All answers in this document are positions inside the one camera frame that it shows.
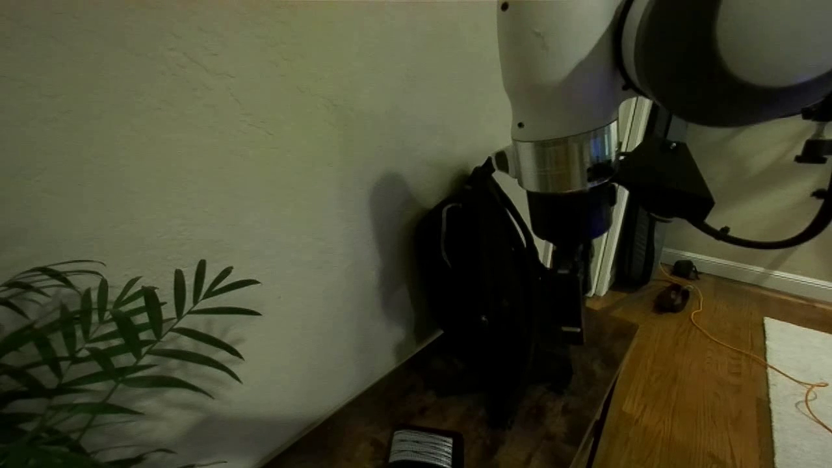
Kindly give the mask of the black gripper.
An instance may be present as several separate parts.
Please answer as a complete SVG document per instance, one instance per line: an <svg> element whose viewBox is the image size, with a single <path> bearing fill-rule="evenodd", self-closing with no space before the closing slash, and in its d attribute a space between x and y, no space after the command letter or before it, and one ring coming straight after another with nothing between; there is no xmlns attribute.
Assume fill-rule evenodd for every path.
<svg viewBox="0 0 832 468"><path fill-rule="evenodd" d="M616 206L616 188L600 184L582 192L530 192L530 226L551 243L558 257L579 261L592 257L592 243L609 231L612 211Z"/></svg>

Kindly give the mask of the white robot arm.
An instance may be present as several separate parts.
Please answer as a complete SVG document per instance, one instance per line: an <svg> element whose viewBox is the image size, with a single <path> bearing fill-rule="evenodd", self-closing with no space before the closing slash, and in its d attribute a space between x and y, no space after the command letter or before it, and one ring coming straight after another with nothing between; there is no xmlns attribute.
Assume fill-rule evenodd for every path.
<svg viewBox="0 0 832 468"><path fill-rule="evenodd" d="M506 171L555 269L612 223L618 104L644 96L707 128L792 115L832 93L832 0L497 0Z"/></svg>

